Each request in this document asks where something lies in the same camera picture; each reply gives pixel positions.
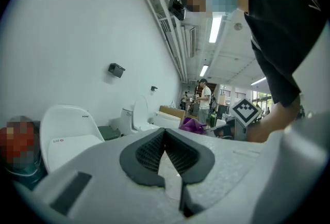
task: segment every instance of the ceiling light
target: ceiling light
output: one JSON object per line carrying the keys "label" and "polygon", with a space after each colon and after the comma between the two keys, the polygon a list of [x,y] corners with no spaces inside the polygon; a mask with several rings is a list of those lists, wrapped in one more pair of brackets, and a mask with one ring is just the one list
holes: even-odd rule
{"label": "ceiling light", "polygon": [[215,43],[218,37],[222,17],[213,18],[209,42]]}
{"label": "ceiling light", "polygon": [[208,68],[208,65],[204,65],[204,66],[203,66],[200,76],[204,76],[204,74],[205,74],[207,68]]}
{"label": "ceiling light", "polygon": [[256,82],[252,83],[251,85],[253,86],[253,85],[259,84],[260,82],[262,82],[262,81],[264,81],[264,80],[266,80],[266,77],[261,78],[260,80],[258,80],[258,81],[256,81]]}

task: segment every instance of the black t-shirt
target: black t-shirt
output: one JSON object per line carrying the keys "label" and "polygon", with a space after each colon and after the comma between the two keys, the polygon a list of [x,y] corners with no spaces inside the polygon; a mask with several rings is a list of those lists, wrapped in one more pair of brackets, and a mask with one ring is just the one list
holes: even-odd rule
{"label": "black t-shirt", "polygon": [[292,74],[315,44],[326,17],[318,0],[249,0],[245,19],[273,101],[286,107],[300,93]]}

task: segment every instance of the white wall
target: white wall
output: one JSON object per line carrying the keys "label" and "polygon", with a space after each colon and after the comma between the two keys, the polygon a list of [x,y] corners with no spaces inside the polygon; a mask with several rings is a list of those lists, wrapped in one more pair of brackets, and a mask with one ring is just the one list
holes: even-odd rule
{"label": "white wall", "polygon": [[[177,100],[179,77],[145,0],[13,0],[1,29],[1,126],[40,120],[57,103],[102,125],[140,94],[150,114]],[[121,78],[107,72],[113,62]]]}

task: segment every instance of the toilet seat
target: toilet seat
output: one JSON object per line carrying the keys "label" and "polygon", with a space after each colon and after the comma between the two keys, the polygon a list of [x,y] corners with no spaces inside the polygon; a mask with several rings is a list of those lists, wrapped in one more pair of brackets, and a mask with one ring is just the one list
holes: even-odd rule
{"label": "toilet seat", "polygon": [[158,126],[148,123],[148,104],[144,96],[139,96],[134,104],[133,109],[133,128],[138,131],[147,131],[159,128]]}

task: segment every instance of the ceiling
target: ceiling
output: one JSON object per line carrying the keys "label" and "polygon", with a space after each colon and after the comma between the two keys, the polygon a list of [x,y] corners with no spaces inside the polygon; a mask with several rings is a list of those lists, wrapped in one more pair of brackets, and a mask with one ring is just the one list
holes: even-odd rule
{"label": "ceiling", "polygon": [[[163,14],[159,0],[152,0],[152,4],[156,12]],[[241,23],[242,29],[235,30],[235,23]],[[216,43],[208,42],[212,18],[187,11],[182,24],[197,29],[197,53],[186,59],[188,79],[200,79],[203,65],[209,65],[204,77],[212,83],[270,93],[267,81],[251,86],[264,75],[255,59],[251,32],[242,11],[236,10],[230,17],[223,17]]]}

